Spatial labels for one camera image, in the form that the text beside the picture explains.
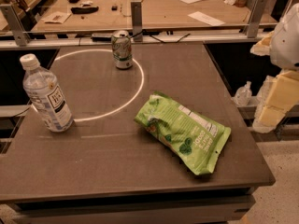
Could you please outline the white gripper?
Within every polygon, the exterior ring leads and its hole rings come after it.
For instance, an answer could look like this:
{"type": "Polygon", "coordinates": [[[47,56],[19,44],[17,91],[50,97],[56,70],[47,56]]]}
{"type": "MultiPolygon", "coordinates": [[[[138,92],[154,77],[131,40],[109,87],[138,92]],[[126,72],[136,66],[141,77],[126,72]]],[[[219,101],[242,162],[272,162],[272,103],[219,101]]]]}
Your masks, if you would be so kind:
{"type": "Polygon", "coordinates": [[[270,32],[253,45],[250,52],[269,56],[271,63],[282,70],[275,77],[267,76],[261,86],[252,128],[257,133],[276,129],[285,115],[299,102],[299,4],[295,4],[270,32]]]}

